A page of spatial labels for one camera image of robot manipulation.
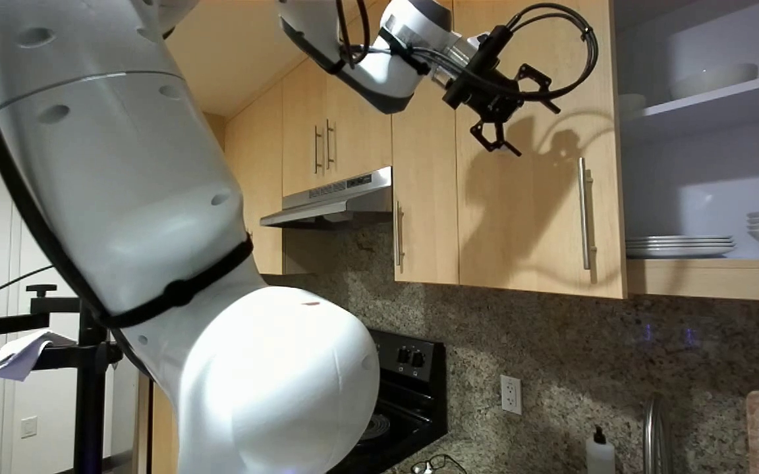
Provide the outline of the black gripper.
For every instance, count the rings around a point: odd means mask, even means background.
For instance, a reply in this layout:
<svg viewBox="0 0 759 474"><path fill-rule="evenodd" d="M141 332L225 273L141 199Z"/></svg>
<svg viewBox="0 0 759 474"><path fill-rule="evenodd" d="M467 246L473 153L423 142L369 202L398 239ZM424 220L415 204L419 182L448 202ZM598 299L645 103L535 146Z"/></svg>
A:
<svg viewBox="0 0 759 474"><path fill-rule="evenodd" d="M479 34L474 53L456 66L444 99L450 107L469 104L483 119L469 131L487 153L504 146L523 158L523 146L512 137L515 110L531 99L545 103L552 110L560 110L560 104L553 103L552 79L531 62L523 62L515 79L499 71L499 54L512 36L508 25Z"/></svg>

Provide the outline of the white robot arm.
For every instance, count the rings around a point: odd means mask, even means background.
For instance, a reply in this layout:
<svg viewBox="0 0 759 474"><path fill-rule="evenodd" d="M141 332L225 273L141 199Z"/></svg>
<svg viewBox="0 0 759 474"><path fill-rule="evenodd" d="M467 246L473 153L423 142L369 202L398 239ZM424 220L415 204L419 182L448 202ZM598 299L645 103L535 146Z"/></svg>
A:
<svg viewBox="0 0 759 474"><path fill-rule="evenodd" d="M379 354L264 282L242 195L166 38L199 0L0 0L0 175L34 243L168 394L180 474L330 474Z"/></svg>

